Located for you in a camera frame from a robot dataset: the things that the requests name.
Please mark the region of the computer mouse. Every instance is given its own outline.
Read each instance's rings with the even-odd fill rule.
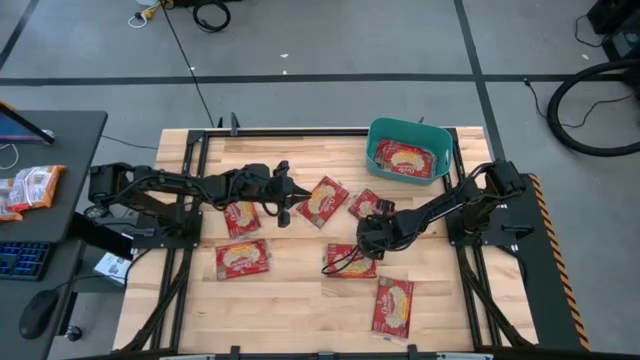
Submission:
[[[32,340],[44,333],[58,303],[58,293],[44,290],[35,294],[20,316],[20,335]]]

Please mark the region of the concrete floor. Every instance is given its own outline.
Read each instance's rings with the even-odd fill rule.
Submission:
[[[169,15],[198,76],[283,75],[285,71],[288,75],[472,75],[474,63],[456,11],[461,4],[478,55],[476,75],[478,71],[570,74],[606,61],[601,49],[573,38],[573,19],[594,2],[244,0],[229,4],[233,19],[220,34],[200,32],[183,9]],[[140,9],[134,0],[4,0],[0,2],[0,48],[25,9],[33,5],[35,10],[10,55],[0,56],[0,99],[20,109],[105,110],[109,113],[105,134],[151,146],[157,144],[163,128],[208,126],[194,86],[174,81],[189,71],[162,13],[146,28],[134,30],[126,25]],[[598,40],[588,22],[581,25],[584,39]],[[174,78],[157,85],[99,81],[114,77],[121,78],[119,83],[131,77]],[[44,86],[9,85],[26,78]],[[85,85],[46,85],[61,78],[86,81]],[[603,159],[568,151],[536,115],[529,89],[519,82],[487,83],[490,104],[485,102],[483,108],[472,76],[457,82],[405,78],[255,83],[244,78],[244,83],[230,84],[216,79],[201,85],[213,117],[228,118],[235,111],[244,127],[363,126],[382,116],[424,116],[435,125],[496,125],[502,144],[489,134],[495,153],[503,147],[521,171],[536,173],[542,182],[592,349],[640,353],[636,341],[640,291],[635,279],[640,270],[635,261],[640,254],[636,239],[640,222],[633,210],[640,203],[634,186],[640,169],[633,165],[640,154]],[[545,107],[558,84],[533,86]],[[617,83],[580,84],[563,101],[561,116],[565,122],[578,123],[595,101],[628,93]],[[487,106],[493,110],[495,124],[483,115]],[[639,110],[633,99],[603,105],[574,134],[599,145],[636,141]],[[103,139],[94,163],[152,165],[153,160],[153,151]],[[79,207],[87,205],[83,199]],[[83,327],[85,337],[77,343],[57,339],[50,358],[109,351],[121,302],[121,294],[81,295],[72,322]]]

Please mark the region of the black hose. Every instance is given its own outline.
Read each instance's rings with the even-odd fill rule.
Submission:
[[[224,12],[225,20],[222,25],[214,26],[209,24],[207,20],[198,17],[198,11],[200,11],[200,8],[205,5],[214,5]],[[198,25],[200,30],[208,33],[216,33],[218,31],[222,31],[229,25],[229,22],[231,21],[231,12],[229,11],[227,5],[222,2],[222,0],[202,0],[193,7],[193,21],[196,22],[196,25]]]
[[[558,118],[558,108],[560,107],[560,101],[566,95],[566,93],[574,87],[580,81],[587,79],[591,76],[611,71],[611,70],[619,70],[626,69],[630,67],[640,66],[640,59],[630,59],[630,60],[618,60],[612,61],[608,63],[598,64],[592,66],[590,68],[584,69],[579,73],[572,76],[570,79],[562,83],[560,87],[556,90],[556,92],[549,100],[549,105],[547,107],[547,119],[549,120],[547,123],[549,124],[549,128],[553,135],[558,138],[558,140],[565,145],[566,147],[573,149],[577,152],[592,155],[592,156],[602,156],[602,157],[613,157],[613,156],[622,156],[629,155],[640,151],[640,141],[619,147],[613,148],[598,148],[589,145],[585,145],[581,142],[576,141],[574,138],[569,136],[569,134],[565,131],[560,123],[560,119]]]

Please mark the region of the black desk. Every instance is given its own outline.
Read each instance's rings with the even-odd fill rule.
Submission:
[[[13,177],[20,169],[37,165],[65,165],[67,169],[60,177],[51,209],[25,213],[23,221],[0,223],[0,239],[62,241],[67,236],[82,185],[107,120],[107,113],[101,111],[23,111],[20,113],[36,126],[53,131],[56,141],[50,146],[17,145],[20,161],[11,170],[0,170],[0,178]]]
[[[50,209],[26,212],[20,222],[0,223],[0,241],[48,241],[56,244],[44,278],[39,282],[0,280],[0,349],[10,359],[44,359],[53,337],[58,334],[73,285],[58,290],[60,296],[46,332],[38,339],[25,340],[18,333],[18,322],[25,304],[39,291],[70,281],[79,269],[85,244],[68,239],[68,230],[77,217],[75,208],[87,171],[93,160],[107,114],[101,111],[24,111],[35,125],[52,130],[51,145],[17,145],[20,161],[11,170],[0,171],[0,178],[15,175],[35,165],[65,165],[65,173]]]

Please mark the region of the desk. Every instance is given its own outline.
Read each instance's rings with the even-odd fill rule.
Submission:
[[[457,133],[468,171],[490,160],[482,128],[457,128]],[[181,171],[187,134],[187,130],[163,132],[157,168]],[[209,142],[205,175],[252,162],[274,168],[286,159],[290,176],[302,187],[311,189],[328,174],[352,192],[370,188],[395,201],[397,209],[415,208],[444,191],[442,182],[421,187],[370,176],[364,167],[365,142],[363,136],[243,137],[241,131],[240,137],[216,137]],[[196,154],[192,173],[197,162]],[[167,194],[157,197],[175,201]],[[263,227],[251,238],[268,239],[270,272],[218,282],[214,247],[233,241],[228,239],[222,213],[201,206],[202,240],[191,264],[180,353],[228,353],[232,345],[241,346],[243,353],[404,351],[402,346],[374,338],[369,331],[375,280],[327,279],[320,274],[327,243],[354,243],[356,220],[344,206],[320,231],[295,211],[291,225],[279,229],[275,219],[257,208]],[[156,305],[165,253],[153,250],[132,269],[114,348],[132,339]],[[484,256],[496,303],[525,338],[537,342],[517,261],[490,247]],[[449,245],[444,220],[431,224],[408,250],[387,253],[378,269],[379,275],[416,282],[409,343],[420,351],[473,348],[455,251]],[[487,339],[486,318],[482,306],[478,307]],[[172,317],[170,308],[161,346],[168,345],[171,326],[167,324]]]
[[[84,244],[79,238],[67,238],[67,230],[107,114],[98,111],[24,111],[21,114],[35,125],[52,130],[56,134],[56,142],[50,146],[17,145],[20,162],[11,170],[0,171],[0,178],[12,177],[20,169],[29,166],[67,166],[58,182],[50,209],[27,212],[20,222],[0,223],[0,241],[57,243],[42,281],[0,280],[0,349],[11,359],[33,360],[44,359],[49,354],[73,286],[63,286],[58,290],[60,297],[51,321],[38,339],[25,340],[20,336],[19,319],[33,295],[71,280],[78,270]]]

